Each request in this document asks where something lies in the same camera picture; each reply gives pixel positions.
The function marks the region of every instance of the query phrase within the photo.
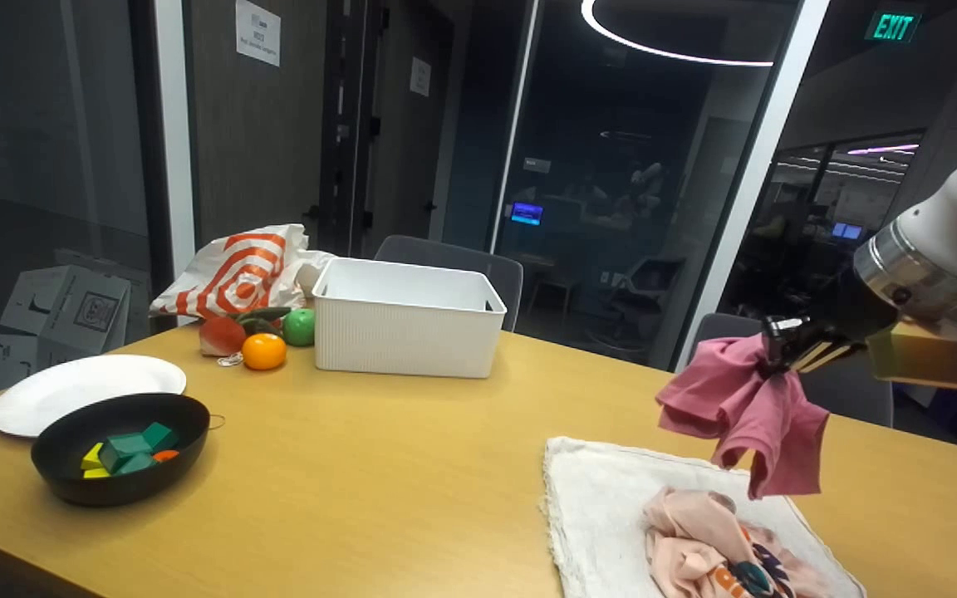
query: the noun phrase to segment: black bowl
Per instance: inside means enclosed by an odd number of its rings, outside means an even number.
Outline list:
[[[168,462],[150,464],[143,470],[112,473],[112,478],[84,478],[80,462],[91,445],[106,440],[111,436],[143,432],[150,420],[164,420],[176,432],[173,449],[178,452]],[[34,464],[48,478],[51,492],[71,504],[127,504],[146,493],[168,488],[188,470],[199,459],[208,432],[208,408],[188,395],[118,395],[97,401],[55,418],[34,440]]]

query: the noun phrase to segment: pink cloth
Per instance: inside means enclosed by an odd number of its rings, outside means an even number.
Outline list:
[[[708,339],[657,395],[660,427],[718,437],[712,462],[730,468],[750,456],[749,493],[821,492],[828,411],[812,404],[794,370],[764,374],[764,339]]]

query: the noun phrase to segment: white paper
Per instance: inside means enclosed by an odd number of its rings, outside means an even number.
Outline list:
[[[423,56],[411,56],[410,89],[416,97],[433,97],[433,62],[426,62]]]
[[[237,54],[279,66],[282,18],[249,0],[237,0]]]

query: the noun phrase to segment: table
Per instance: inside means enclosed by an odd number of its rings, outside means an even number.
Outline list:
[[[957,339],[897,322],[869,339],[875,370],[905,384],[957,389]]]
[[[708,456],[656,427],[666,370],[505,336],[493,379],[268,374],[176,327],[122,353],[188,370],[208,445],[173,492],[84,512],[0,436],[0,550],[100,595],[558,595],[545,544],[552,436]],[[799,498],[869,595],[957,595],[957,449],[830,418],[823,493]]]

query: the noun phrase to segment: white container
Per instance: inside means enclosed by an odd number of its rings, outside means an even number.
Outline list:
[[[351,370],[493,370],[505,302],[483,272],[334,260],[311,285],[315,365]]]

